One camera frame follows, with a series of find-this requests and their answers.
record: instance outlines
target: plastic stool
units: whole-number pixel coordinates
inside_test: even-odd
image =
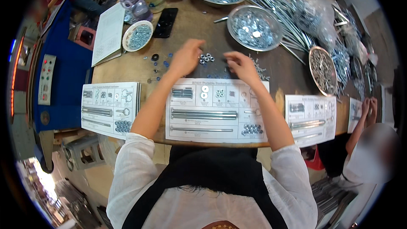
[[[311,168],[316,171],[320,171],[322,169],[325,169],[325,166],[322,164],[321,159],[319,158],[319,152],[318,152],[318,146],[315,150],[315,156],[313,160],[304,160],[305,164],[307,165],[308,168]]]
[[[104,165],[106,162],[99,155],[98,136],[84,136],[78,140],[68,143],[65,148],[71,152],[71,160],[77,170],[84,170],[94,166]],[[84,150],[90,148],[91,154],[86,156]]]
[[[90,45],[87,44],[87,43],[84,43],[83,41],[81,41],[81,36],[82,36],[83,31],[87,31],[87,32],[93,34],[92,42],[91,42]],[[78,30],[78,34],[77,34],[77,36],[75,38],[75,43],[79,44],[80,46],[82,46],[84,48],[87,48],[87,49],[93,51],[93,45],[95,43],[95,37],[96,37],[96,30],[88,28],[88,27],[80,26],[79,30]]]

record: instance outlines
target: black vest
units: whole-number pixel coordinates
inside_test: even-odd
[[[163,191],[179,186],[198,186],[253,197],[273,229],[287,228],[270,200],[261,164],[237,148],[209,148],[189,153],[167,165],[135,203],[122,229],[141,228]]]

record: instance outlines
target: necklace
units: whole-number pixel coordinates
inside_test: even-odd
[[[212,226],[212,229],[221,228],[221,227],[223,227],[223,228],[228,228],[228,229],[236,229],[236,228],[233,228],[233,227],[227,226],[227,225]]]

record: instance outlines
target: blue machine panel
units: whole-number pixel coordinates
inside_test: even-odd
[[[33,119],[36,131],[59,130],[81,126],[82,86],[92,79],[92,51],[68,40],[69,20],[72,4],[66,0],[48,30],[45,43],[41,49],[36,66],[35,86],[33,95]],[[51,87],[50,105],[38,104],[38,88],[42,61],[45,54],[57,57]],[[48,112],[49,122],[41,123],[40,115]]]

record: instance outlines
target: wooden table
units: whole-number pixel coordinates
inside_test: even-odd
[[[312,80],[308,66],[300,63],[286,49],[279,46],[269,52],[259,52],[258,54],[237,43],[229,34],[226,28],[226,21],[213,23],[213,21],[223,18],[235,8],[228,6],[224,8],[212,8],[201,0],[166,0],[166,8],[178,8],[178,14],[174,23],[171,35],[167,39],[152,38],[143,49],[136,52],[127,52],[121,57],[110,60],[98,66],[93,71],[92,83],[105,82],[140,82],[142,83],[141,105],[146,101],[157,84],[157,77],[162,76],[167,71],[163,65],[166,60],[170,63],[169,53],[175,53],[188,38],[205,39],[206,44],[203,46],[205,53],[211,53],[216,60],[208,63],[205,68],[198,65],[187,78],[207,78],[207,75],[219,75],[223,78],[237,79],[235,74],[225,72],[227,66],[222,54],[228,51],[239,51],[254,58],[258,58],[261,67],[266,68],[267,75],[270,76],[270,94],[276,102],[279,110],[283,115],[285,94],[299,95],[322,95]],[[160,14],[154,14],[152,23],[157,24]],[[157,66],[153,65],[150,60],[153,54],[160,56]],[[297,52],[307,62],[307,55]],[[349,84],[348,94],[358,98],[356,89]],[[336,134],[345,133],[348,129],[349,118],[349,98],[342,98],[342,103],[337,102],[337,124]],[[160,127],[153,140],[157,143],[170,145],[201,145],[201,146],[233,146],[233,147],[267,147],[268,143],[251,143],[251,144],[212,144],[196,143],[186,141],[174,141],[165,139],[165,112],[161,118]]]

